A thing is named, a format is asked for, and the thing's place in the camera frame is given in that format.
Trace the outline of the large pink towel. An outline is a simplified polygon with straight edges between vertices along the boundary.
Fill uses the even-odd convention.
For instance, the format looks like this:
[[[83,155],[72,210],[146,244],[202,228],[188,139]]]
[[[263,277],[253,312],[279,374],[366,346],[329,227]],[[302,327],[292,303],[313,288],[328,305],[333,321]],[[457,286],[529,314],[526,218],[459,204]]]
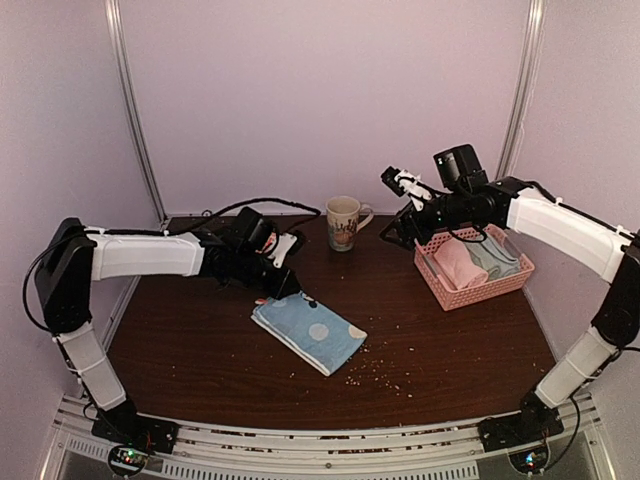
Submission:
[[[464,244],[456,239],[444,242],[434,259],[457,290],[472,288],[488,281],[488,273],[476,266]]]

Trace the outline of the blue patterned cloth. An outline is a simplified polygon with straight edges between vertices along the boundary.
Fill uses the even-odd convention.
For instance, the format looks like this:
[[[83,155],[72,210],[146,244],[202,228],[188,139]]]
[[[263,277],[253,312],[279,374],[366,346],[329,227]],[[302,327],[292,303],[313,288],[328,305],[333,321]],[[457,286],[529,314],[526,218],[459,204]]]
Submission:
[[[325,377],[365,343],[366,331],[304,292],[258,304],[251,319]]]

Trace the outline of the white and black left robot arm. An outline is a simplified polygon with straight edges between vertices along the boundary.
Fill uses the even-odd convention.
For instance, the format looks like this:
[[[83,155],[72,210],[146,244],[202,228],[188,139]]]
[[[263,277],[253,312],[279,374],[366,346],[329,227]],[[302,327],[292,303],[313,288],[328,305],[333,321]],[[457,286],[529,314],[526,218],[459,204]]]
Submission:
[[[123,444],[137,442],[144,424],[94,325],[94,294],[102,283],[211,278],[256,288],[272,299],[301,290],[286,261],[304,245],[303,232],[283,230],[248,205],[220,225],[214,221],[209,216],[165,230],[127,230],[90,227],[70,217],[28,267],[23,286],[36,291],[42,312],[37,327],[57,345],[99,422]]]

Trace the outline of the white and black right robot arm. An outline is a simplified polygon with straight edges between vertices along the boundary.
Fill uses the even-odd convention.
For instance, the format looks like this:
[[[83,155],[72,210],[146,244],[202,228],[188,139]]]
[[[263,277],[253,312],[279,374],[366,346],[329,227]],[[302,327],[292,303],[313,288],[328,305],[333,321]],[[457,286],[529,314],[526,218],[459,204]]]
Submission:
[[[382,231],[406,249],[440,232],[496,226],[538,241],[548,260],[557,310],[572,319],[590,314],[585,330],[521,401],[512,430],[535,440],[551,424],[555,409],[595,381],[639,335],[639,236],[567,205],[534,180],[491,180],[474,148],[441,151],[434,162],[437,190],[406,169],[387,167],[383,184],[409,202]]]

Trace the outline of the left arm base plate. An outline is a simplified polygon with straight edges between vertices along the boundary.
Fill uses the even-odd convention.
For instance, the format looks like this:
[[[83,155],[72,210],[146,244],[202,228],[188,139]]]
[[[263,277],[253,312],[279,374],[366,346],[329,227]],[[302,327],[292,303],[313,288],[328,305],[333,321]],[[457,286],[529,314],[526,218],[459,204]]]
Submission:
[[[91,433],[95,437],[133,446],[138,450],[171,454],[179,425],[173,421],[140,415],[118,418],[100,416],[94,421]]]

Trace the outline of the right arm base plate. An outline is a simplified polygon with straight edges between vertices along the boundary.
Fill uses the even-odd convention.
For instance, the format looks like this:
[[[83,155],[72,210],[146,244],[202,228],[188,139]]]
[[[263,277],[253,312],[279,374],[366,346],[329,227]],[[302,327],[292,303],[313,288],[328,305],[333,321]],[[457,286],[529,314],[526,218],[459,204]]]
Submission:
[[[511,449],[563,432],[564,425],[556,410],[541,416],[518,412],[486,418],[478,424],[478,434],[485,452]]]

